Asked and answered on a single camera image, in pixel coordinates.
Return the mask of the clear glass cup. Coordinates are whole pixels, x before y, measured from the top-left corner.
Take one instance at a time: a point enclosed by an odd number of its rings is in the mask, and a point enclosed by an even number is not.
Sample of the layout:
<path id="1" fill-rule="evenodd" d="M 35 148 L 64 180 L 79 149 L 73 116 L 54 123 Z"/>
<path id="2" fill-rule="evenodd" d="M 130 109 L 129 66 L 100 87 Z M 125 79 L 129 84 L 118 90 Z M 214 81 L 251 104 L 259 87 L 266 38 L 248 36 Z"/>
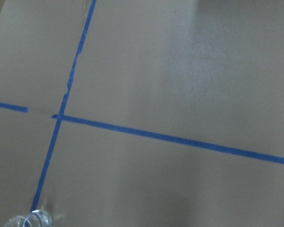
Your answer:
<path id="1" fill-rule="evenodd" d="M 3 227 L 52 227 L 51 215 L 45 210 L 34 210 L 25 215 L 11 217 Z"/>

